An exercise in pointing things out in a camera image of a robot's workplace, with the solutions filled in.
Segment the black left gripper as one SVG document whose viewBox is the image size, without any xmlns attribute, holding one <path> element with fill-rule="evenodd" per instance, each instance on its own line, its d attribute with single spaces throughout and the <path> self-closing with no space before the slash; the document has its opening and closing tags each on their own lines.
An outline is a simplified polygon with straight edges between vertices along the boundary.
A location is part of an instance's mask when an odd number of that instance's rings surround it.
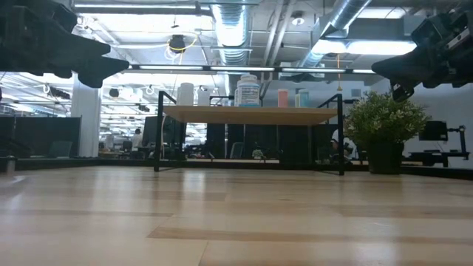
<svg viewBox="0 0 473 266">
<path fill-rule="evenodd" d="M 77 16 L 55 0 L 0 0 L 0 71 L 29 72 L 78 80 L 100 89 L 103 81 L 129 68 L 108 57 L 75 61 L 110 52 L 108 44 L 72 34 Z"/>
</svg>

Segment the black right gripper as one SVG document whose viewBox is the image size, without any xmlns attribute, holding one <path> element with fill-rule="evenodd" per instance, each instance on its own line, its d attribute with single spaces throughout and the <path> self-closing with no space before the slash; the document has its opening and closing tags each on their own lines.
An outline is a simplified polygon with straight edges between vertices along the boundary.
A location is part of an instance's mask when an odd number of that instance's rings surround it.
<svg viewBox="0 0 473 266">
<path fill-rule="evenodd" d="M 473 83 L 473 5 L 460 5 L 441 13 L 440 22 L 440 56 L 435 49 L 416 47 L 371 66 L 374 73 L 396 83 L 391 85 L 395 102 L 409 99 L 415 92 L 411 86 L 423 82 L 438 81 L 454 88 Z"/>
</svg>

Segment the bushy green potted plant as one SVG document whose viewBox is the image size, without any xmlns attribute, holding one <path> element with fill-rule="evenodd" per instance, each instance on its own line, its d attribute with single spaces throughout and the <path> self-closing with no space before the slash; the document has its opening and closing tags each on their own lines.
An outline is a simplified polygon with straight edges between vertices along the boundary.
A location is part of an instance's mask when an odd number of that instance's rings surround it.
<svg viewBox="0 0 473 266">
<path fill-rule="evenodd" d="M 370 173 L 400 174 L 405 142 L 418 136 L 430 119 L 422 105 L 368 91 L 352 105 L 344 134 L 367 153 Z"/>
</svg>

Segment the white building column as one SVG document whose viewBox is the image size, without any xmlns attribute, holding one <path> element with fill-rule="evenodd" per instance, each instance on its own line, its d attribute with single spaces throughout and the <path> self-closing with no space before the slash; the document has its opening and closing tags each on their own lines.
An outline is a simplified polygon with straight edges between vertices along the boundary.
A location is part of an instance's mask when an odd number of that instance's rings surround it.
<svg viewBox="0 0 473 266">
<path fill-rule="evenodd" d="M 71 116 L 81 118 L 79 157 L 98 156 L 102 96 L 102 89 L 82 84 L 73 75 Z"/>
</svg>

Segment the black computer monitor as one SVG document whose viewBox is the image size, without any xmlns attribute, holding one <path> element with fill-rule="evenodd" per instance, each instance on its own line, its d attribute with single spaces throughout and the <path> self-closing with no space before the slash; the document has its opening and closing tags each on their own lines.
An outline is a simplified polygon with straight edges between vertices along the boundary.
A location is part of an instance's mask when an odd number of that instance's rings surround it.
<svg viewBox="0 0 473 266">
<path fill-rule="evenodd" d="M 444 121 L 427 121 L 423 130 L 419 133 L 420 141 L 447 141 L 448 128 Z"/>
</svg>

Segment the dark background monitors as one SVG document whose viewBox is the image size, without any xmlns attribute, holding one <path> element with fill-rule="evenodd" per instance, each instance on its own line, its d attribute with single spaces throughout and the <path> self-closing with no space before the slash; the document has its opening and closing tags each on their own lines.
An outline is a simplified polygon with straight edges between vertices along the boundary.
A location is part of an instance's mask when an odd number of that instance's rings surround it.
<svg viewBox="0 0 473 266">
<path fill-rule="evenodd" d="M 146 117 L 142 134 L 143 146 L 156 142 L 157 127 L 157 116 Z M 163 142 L 169 145 L 185 142 L 185 134 L 181 132 L 181 122 L 169 116 L 166 116 L 163 121 L 163 132 L 161 135 Z"/>
</svg>

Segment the dark office partition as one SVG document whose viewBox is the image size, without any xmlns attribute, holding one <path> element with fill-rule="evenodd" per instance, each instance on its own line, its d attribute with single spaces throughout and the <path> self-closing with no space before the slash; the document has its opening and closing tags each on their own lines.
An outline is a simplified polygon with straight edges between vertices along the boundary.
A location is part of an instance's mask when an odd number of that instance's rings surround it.
<svg viewBox="0 0 473 266">
<path fill-rule="evenodd" d="M 0 117 L 0 157 L 75 157 L 79 117 Z"/>
</svg>

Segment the wooden desk with black frame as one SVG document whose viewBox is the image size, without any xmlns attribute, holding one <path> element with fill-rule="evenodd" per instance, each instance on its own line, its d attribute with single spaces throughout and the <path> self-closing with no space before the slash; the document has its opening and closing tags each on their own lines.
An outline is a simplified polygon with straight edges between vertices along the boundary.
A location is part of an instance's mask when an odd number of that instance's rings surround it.
<svg viewBox="0 0 473 266">
<path fill-rule="evenodd" d="M 407 162 L 421 163 L 422 166 L 433 166 L 440 163 L 444 168 L 449 167 L 450 157 L 461 157 L 464 160 L 469 160 L 469 152 L 459 151 L 423 151 L 423 152 L 411 152 L 406 158 Z"/>
</svg>

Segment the slanted silver ventilation duct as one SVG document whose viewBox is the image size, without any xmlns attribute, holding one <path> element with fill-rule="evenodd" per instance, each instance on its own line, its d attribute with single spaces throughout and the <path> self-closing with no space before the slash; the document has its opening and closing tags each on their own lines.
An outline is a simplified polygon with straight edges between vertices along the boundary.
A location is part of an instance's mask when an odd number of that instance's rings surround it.
<svg viewBox="0 0 473 266">
<path fill-rule="evenodd" d="M 369 6 L 372 0 L 336 0 L 333 9 L 327 15 L 316 19 L 313 26 L 311 41 L 312 47 L 304 56 L 298 67 L 317 67 L 328 52 L 323 52 L 321 44 L 325 37 L 333 33 L 343 33 L 345 38 L 350 25 L 358 18 L 362 11 Z"/>
</svg>

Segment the round silver ventilation duct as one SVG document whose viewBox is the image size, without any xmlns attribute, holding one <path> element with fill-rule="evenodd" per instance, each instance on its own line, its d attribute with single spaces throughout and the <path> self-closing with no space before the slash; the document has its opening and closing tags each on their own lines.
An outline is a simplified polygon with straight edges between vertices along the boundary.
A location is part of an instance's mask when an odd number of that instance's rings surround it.
<svg viewBox="0 0 473 266">
<path fill-rule="evenodd" d="M 226 67 L 248 64 L 250 7 L 242 4 L 212 4 L 220 63 Z"/>
</svg>

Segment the wooden shelf with black frame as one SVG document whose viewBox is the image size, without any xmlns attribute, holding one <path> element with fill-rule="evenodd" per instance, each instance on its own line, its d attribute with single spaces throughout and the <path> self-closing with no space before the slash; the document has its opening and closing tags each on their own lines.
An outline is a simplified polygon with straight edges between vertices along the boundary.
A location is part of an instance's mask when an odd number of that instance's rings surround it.
<svg viewBox="0 0 473 266">
<path fill-rule="evenodd" d="M 162 122 L 163 113 L 174 118 L 180 123 L 210 123 L 210 124 L 241 124 L 241 125 L 277 125 L 277 126 L 311 126 L 317 125 L 323 121 L 337 115 L 338 119 L 338 175 L 344 175 L 344 127 L 343 127 L 343 100 L 342 94 L 335 94 L 322 105 L 336 101 L 337 110 L 323 108 L 279 108 L 279 107 L 238 107 L 238 106 L 164 106 L 163 99 L 168 98 L 172 103 L 176 103 L 168 93 L 160 91 L 158 93 L 157 123 L 155 146 L 155 164 L 154 171 L 160 168 L 160 153 L 162 146 Z M 248 166 L 242 166 L 244 169 L 269 169 L 269 170 L 322 170 L 329 169 L 329 166 L 316 166 L 309 162 L 309 165 L 295 164 L 263 164 L 250 163 Z"/>
</svg>

